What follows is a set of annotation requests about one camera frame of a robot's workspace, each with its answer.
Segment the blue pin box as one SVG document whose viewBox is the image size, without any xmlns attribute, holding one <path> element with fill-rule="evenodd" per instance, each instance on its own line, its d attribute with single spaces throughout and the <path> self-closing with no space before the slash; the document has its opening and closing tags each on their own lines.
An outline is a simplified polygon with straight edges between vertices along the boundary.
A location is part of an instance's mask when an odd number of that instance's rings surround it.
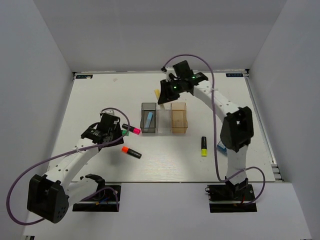
<svg viewBox="0 0 320 240">
<path fill-rule="evenodd" d="M 220 140 L 217 144 L 217 150 L 222 153 L 223 155 L 227 155 L 227 148 L 226 146 L 222 143 L 222 141 Z"/>
</svg>

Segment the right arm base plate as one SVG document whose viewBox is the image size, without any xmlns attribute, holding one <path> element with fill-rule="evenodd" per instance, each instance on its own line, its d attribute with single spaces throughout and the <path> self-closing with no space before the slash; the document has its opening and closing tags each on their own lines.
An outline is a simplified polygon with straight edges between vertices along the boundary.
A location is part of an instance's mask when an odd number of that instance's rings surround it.
<svg viewBox="0 0 320 240">
<path fill-rule="evenodd" d="M 251 184 L 244 190 L 232 195 L 226 185 L 214 184 L 205 188 L 208 194 L 210 213 L 255 213 L 256 203 L 250 203 L 255 199 L 255 193 Z"/>
</svg>

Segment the pink highlighter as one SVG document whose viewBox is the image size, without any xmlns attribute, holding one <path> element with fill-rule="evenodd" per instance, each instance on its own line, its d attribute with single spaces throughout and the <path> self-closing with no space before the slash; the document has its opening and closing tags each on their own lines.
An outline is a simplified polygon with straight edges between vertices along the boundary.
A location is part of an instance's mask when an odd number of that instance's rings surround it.
<svg viewBox="0 0 320 240">
<path fill-rule="evenodd" d="M 123 123 L 123 124 L 122 124 L 122 128 L 123 128 L 124 130 L 129 130 L 130 132 L 132 132 L 132 133 L 134 133 L 134 134 L 136 134 L 136 135 L 139 135 L 139 134 L 141 133 L 141 130 L 140 130 L 139 128 L 136 128 L 136 127 L 134 127 L 134 126 L 128 127 L 128 125 L 127 125 L 126 123 Z"/>
</svg>

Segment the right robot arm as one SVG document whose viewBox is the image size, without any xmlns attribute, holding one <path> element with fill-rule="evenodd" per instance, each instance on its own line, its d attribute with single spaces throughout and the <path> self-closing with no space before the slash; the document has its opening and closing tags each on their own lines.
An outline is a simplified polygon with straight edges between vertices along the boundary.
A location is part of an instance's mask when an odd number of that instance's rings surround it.
<svg viewBox="0 0 320 240">
<path fill-rule="evenodd" d="M 186 60 L 172 68 L 162 67 L 166 78 L 160 81 L 158 104 L 177 100 L 181 93 L 190 93 L 205 103 L 214 118 L 222 122 L 220 140 L 226 147 L 227 172 L 223 183 L 225 188 L 220 195 L 236 200 L 242 197 L 248 187 L 246 159 L 248 146 L 254 135 L 252 111 L 249 107 L 240 107 L 213 87 L 213 82 L 202 72 L 193 72 Z"/>
</svg>

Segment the yellow highlighter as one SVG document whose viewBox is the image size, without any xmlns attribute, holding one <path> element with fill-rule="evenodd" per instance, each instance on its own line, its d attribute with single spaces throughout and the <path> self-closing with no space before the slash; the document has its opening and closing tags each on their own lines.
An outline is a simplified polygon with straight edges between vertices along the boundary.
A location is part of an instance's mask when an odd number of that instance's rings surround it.
<svg viewBox="0 0 320 240">
<path fill-rule="evenodd" d="M 208 155 L 207 149 L 207 138 L 205 136 L 201 137 L 201 156 L 206 157 Z"/>
</svg>

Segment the blue eraser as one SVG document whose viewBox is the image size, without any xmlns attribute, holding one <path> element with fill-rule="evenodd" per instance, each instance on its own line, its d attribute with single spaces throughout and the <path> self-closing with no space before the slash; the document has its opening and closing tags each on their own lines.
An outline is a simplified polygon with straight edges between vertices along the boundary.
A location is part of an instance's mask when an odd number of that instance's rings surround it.
<svg viewBox="0 0 320 240">
<path fill-rule="evenodd" d="M 152 118 L 153 118 L 153 113 L 149 112 L 147 114 L 147 118 L 146 118 L 146 121 L 145 121 L 145 124 L 144 124 L 144 128 L 148 129 L 150 127 Z"/>
</svg>

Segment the orange highlighter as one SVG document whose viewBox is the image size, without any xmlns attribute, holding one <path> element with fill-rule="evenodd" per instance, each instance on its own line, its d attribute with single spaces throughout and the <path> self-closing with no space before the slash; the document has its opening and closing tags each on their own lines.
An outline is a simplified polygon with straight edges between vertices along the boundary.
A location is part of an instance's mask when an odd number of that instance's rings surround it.
<svg viewBox="0 0 320 240">
<path fill-rule="evenodd" d="M 126 146 L 123 146 L 121 151 L 127 155 L 130 155 L 134 158 L 137 158 L 137 159 L 140 159 L 142 157 L 142 154 L 129 148 L 129 147 L 126 147 Z"/>
</svg>

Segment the green highlighter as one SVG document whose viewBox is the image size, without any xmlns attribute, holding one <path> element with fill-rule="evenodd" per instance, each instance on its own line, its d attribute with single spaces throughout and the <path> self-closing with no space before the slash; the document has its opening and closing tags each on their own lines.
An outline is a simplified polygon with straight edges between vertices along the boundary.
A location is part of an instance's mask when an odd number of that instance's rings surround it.
<svg viewBox="0 0 320 240">
<path fill-rule="evenodd" d="M 129 131 L 127 131 L 127 130 L 122 130 L 122 135 L 123 135 L 123 136 L 128 136 L 129 134 L 130 134 Z"/>
</svg>

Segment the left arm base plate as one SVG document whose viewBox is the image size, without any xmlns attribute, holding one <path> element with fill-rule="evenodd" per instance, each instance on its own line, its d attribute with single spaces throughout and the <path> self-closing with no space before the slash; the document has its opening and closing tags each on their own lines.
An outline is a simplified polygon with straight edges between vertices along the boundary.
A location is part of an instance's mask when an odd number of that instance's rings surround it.
<svg viewBox="0 0 320 240">
<path fill-rule="evenodd" d="M 120 209 L 121 184 L 107 185 L 114 189 L 106 189 L 97 195 L 76 203 L 72 207 L 73 212 L 92 212 L 92 213 L 115 213 Z"/>
</svg>

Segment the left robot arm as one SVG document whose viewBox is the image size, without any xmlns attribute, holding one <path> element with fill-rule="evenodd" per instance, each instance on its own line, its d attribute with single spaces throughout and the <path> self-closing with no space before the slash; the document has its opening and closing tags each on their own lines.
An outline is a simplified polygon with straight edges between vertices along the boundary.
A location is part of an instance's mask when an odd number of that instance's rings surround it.
<svg viewBox="0 0 320 240">
<path fill-rule="evenodd" d="M 73 179 L 101 149 L 123 143 L 120 118 L 102 113 L 100 122 L 93 123 L 81 134 L 73 153 L 68 153 L 44 175 L 36 174 L 31 178 L 27 210 L 56 224 L 70 206 L 90 198 L 103 198 L 106 181 L 101 176 L 89 173 L 77 182 Z"/>
</svg>

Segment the yellow eraser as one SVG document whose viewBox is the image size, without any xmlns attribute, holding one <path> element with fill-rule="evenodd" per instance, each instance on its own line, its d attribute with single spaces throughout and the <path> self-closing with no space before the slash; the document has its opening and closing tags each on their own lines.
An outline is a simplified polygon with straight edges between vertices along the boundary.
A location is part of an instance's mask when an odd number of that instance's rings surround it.
<svg viewBox="0 0 320 240">
<path fill-rule="evenodd" d="M 160 94 L 161 94 L 160 90 L 159 89 L 155 89 L 154 93 L 155 93 L 155 96 L 156 96 L 157 100 L 159 100 L 160 99 Z M 166 109 L 164 104 L 158 104 L 158 108 L 160 110 L 165 110 Z"/>
</svg>

